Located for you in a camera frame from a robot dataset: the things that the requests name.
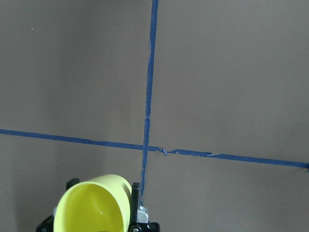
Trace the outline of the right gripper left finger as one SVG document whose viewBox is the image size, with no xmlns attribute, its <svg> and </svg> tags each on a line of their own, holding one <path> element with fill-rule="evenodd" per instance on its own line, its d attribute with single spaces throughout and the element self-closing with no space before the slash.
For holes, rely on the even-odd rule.
<svg viewBox="0 0 309 232">
<path fill-rule="evenodd" d="M 73 186 L 77 185 L 80 183 L 80 179 L 79 178 L 72 178 L 70 179 L 67 183 L 66 183 L 66 191 L 68 191 L 70 188 L 72 188 Z"/>
</svg>

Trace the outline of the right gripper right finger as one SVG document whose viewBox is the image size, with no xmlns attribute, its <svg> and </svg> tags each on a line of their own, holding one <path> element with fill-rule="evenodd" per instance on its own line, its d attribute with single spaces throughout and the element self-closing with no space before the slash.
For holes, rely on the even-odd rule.
<svg viewBox="0 0 309 232">
<path fill-rule="evenodd" d="M 130 222 L 137 222 L 138 208 L 139 208 L 139 197 L 140 197 L 140 183 L 134 182 L 131 191 L 130 200 Z"/>
</svg>

